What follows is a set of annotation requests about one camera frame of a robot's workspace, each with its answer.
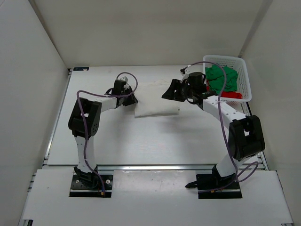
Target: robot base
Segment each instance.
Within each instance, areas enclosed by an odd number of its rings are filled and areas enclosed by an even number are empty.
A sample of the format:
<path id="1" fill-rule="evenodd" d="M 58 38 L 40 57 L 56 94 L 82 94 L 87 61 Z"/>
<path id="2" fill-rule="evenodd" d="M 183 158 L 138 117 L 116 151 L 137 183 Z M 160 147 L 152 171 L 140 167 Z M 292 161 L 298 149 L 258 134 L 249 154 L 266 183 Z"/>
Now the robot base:
<path id="1" fill-rule="evenodd" d="M 212 180 L 212 174 L 197 174 L 198 198 L 199 199 L 241 199 L 240 186 L 238 182 L 233 182 L 228 187 L 215 192 L 203 192 L 204 190 L 215 189 L 216 186 Z"/>
<path id="2" fill-rule="evenodd" d="M 105 193 L 101 191 L 101 183 L 94 188 L 83 185 L 78 177 L 74 174 L 71 182 L 69 197 L 95 197 L 95 198 L 111 198 L 113 185 L 113 175 L 101 175 L 104 182 Z"/>

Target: white wall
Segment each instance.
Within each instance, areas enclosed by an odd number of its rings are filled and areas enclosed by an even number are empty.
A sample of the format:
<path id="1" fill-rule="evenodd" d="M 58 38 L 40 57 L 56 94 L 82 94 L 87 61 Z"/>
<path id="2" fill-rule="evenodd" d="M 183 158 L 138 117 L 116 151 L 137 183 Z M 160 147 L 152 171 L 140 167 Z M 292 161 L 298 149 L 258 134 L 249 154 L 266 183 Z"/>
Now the white wall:
<path id="1" fill-rule="evenodd" d="M 262 0 L 35 0 L 68 67 L 238 56 Z"/>
<path id="2" fill-rule="evenodd" d="M 29 2 L 0 1 L 0 226 L 18 224 L 67 75 Z"/>
<path id="3" fill-rule="evenodd" d="M 268 165 L 278 171 L 294 222 L 301 225 L 301 1 L 274 0 L 243 58 Z"/>

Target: plastic basket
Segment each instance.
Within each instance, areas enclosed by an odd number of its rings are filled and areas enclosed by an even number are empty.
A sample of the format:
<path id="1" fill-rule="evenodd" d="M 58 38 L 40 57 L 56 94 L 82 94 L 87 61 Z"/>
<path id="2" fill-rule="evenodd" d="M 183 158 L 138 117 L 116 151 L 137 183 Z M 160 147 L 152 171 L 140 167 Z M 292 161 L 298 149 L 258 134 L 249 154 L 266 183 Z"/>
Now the plastic basket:
<path id="1" fill-rule="evenodd" d="M 234 69 L 238 73 L 237 92 L 241 93 L 242 99 L 222 97 L 222 100 L 226 101 L 228 104 L 237 105 L 242 102 L 250 101 L 252 99 L 248 71 L 246 69 L 246 63 L 242 58 L 233 56 L 206 55 L 204 56 L 203 61 L 217 63 L 220 66 L 227 66 Z M 206 67 L 212 67 L 212 65 L 205 63 L 203 64 L 204 74 L 206 73 Z"/>

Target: cloth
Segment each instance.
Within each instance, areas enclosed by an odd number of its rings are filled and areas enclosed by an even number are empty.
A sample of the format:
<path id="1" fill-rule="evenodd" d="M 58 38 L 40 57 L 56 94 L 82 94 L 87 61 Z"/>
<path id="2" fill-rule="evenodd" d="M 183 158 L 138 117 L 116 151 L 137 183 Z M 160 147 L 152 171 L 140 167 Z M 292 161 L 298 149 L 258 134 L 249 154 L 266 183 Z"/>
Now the cloth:
<path id="1" fill-rule="evenodd" d="M 179 103 L 177 101 L 162 99 L 171 81 L 159 80 L 138 84 L 135 97 L 138 103 L 135 106 L 135 118 L 157 114 L 178 114 Z"/>
<path id="2" fill-rule="evenodd" d="M 237 91 L 237 71 L 229 67 L 223 67 L 223 69 L 225 70 L 227 75 L 227 83 L 224 92 Z M 207 67 L 206 79 L 209 83 L 210 90 L 215 91 L 217 94 L 219 94 L 225 80 L 222 70 L 216 65 L 213 65 L 212 67 Z"/>
<path id="3" fill-rule="evenodd" d="M 242 95 L 236 92 L 222 92 L 222 97 L 241 99 Z"/>

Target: green cloth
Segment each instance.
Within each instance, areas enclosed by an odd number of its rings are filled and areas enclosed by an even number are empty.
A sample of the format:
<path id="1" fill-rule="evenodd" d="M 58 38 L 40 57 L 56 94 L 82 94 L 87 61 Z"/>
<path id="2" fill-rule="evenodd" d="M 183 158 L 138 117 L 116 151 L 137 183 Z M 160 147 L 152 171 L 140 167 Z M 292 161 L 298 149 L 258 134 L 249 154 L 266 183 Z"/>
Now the green cloth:
<path id="1" fill-rule="evenodd" d="M 238 78 L 237 71 L 229 67 L 223 67 L 223 69 L 225 70 L 227 75 L 227 83 L 224 92 L 237 91 L 237 78 Z M 207 67 L 206 79 L 209 83 L 210 90 L 213 90 L 217 94 L 219 94 L 225 80 L 222 70 L 216 65 L 212 65 L 212 67 Z"/>

